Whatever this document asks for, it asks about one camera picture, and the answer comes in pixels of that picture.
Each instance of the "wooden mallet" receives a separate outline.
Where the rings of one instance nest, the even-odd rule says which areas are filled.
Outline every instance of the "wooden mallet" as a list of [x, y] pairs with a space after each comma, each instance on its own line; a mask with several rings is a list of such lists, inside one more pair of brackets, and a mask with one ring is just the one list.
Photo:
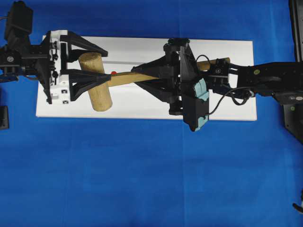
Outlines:
[[[79, 57], [79, 63], [82, 70], [104, 73], [102, 56], [100, 53], [85, 53]], [[210, 64], [208, 61], [201, 61], [197, 63], [198, 68], [202, 71], [209, 70]], [[121, 72], [112, 75], [110, 81], [96, 86], [89, 90], [89, 97], [92, 107], [95, 111], [102, 112], [108, 110], [112, 105], [112, 99], [108, 87], [119, 86], [123, 84], [130, 84], [151, 79], [158, 79], [156, 77], [147, 76], [135, 72]]]

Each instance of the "screw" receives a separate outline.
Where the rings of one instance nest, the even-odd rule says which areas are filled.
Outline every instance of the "screw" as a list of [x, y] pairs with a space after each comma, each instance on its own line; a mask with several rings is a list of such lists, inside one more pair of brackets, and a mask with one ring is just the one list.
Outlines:
[[8, 62], [13, 62], [14, 61], [14, 57], [9, 56], [6, 60], [8, 60]]
[[220, 73], [222, 72], [222, 70], [221, 70], [221, 69], [215, 69], [214, 72], [215, 72], [216, 74], [220, 74]]
[[259, 73], [260, 73], [260, 70], [255, 70], [255, 71], [254, 71], [254, 74], [255, 74], [255, 75], [258, 75]]

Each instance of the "white platform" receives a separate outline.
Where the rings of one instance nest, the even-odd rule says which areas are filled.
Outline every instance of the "white platform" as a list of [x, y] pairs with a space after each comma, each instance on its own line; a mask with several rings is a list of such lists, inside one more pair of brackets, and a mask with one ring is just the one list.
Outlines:
[[[133, 66], [150, 62], [164, 55], [163, 45], [167, 39], [84, 37], [108, 51], [103, 58], [105, 73], [130, 71]], [[190, 40], [193, 54], [207, 55], [210, 59], [230, 57], [238, 65], [253, 65], [252, 41]], [[79, 63], [68, 65], [69, 69], [80, 69]], [[230, 84], [236, 87], [237, 76], [230, 76]], [[39, 84], [37, 117], [84, 117], [84, 118], [144, 118], [182, 119], [182, 116], [168, 114], [169, 104], [163, 103], [135, 84], [110, 87], [113, 100], [111, 109], [96, 112], [92, 109], [87, 92], [68, 105], [49, 105], [43, 87]], [[221, 95], [210, 91], [210, 111], [214, 109]], [[255, 121], [257, 119], [256, 99], [251, 98], [243, 106], [235, 105], [229, 97], [220, 104], [210, 120]]]

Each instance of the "blue cloth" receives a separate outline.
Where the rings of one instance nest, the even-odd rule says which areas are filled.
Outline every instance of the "blue cloth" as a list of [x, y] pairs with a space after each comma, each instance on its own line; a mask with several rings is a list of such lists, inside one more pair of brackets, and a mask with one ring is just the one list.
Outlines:
[[[0, 15], [11, 3], [0, 1]], [[294, 61], [286, 0], [27, 4], [33, 44], [57, 29], [252, 40], [255, 64]], [[272, 98], [257, 97], [256, 122], [210, 121], [192, 133], [182, 121], [36, 118], [37, 82], [20, 78], [0, 88], [10, 116], [10, 129], [0, 131], [0, 226], [303, 224], [291, 206], [303, 187], [303, 147]]]

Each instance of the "wire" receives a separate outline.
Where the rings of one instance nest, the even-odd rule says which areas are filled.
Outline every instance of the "wire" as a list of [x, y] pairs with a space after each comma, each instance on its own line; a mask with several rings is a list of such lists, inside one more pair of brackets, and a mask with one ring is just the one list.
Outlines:
[[239, 103], [239, 102], [235, 99], [235, 96], [233, 95], [233, 93], [231, 93], [231, 98], [232, 98], [233, 103], [235, 103], [236, 105], [244, 105], [244, 104], [247, 102], [247, 100], [248, 100], [248, 98], [245, 98], [245, 99], [243, 99], [243, 102]]
[[[218, 109], [218, 107], [219, 107], [220, 103], [222, 102], [222, 100], [223, 100], [229, 93], [231, 93], [231, 92], [233, 92], [233, 91], [236, 91], [236, 90], [248, 89], [248, 88], [251, 88], [251, 87], [237, 87], [237, 88], [234, 88], [234, 89], [232, 89], [232, 90], [229, 90], [228, 92], [226, 92], [226, 93], [220, 98], [220, 100], [218, 101], [218, 103], [217, 103], [216, 107], [214, 108], [214, 110], [211, 111], [210, 113], [206, 114], [206, 115], [208, 115], [208, 116], [209, 116], [209, 115], [212, 115], [212, 114]], [[234, 97], [232, 97], [232, 99], [233, 99], [234, 103], [235, 103], [235, 102], [238, 103], [237, 100], [235, 100]], [[238, 104], [239, 104], [239, 105], [244, 105], [244, 104], [247, 102], [247, 100], [248, 100], [248, 99], [244, 99], [242, 103], [238, 103]]]
[[208, 58], [206, 55], [204, 55], [204, 54], [199, 55], [199, 56], [197, 57], [196, 61], [198, 61], [198, 59], [199, 59], [200, 57], [205, 57], [205, 58], [207, 59], [208, 63], [211, 64], [209, 58]]
[[25, 78], [29, 79], [29, 80], [38, 80], [37, 77], [29, 77], [29, 76], [24, 76]]

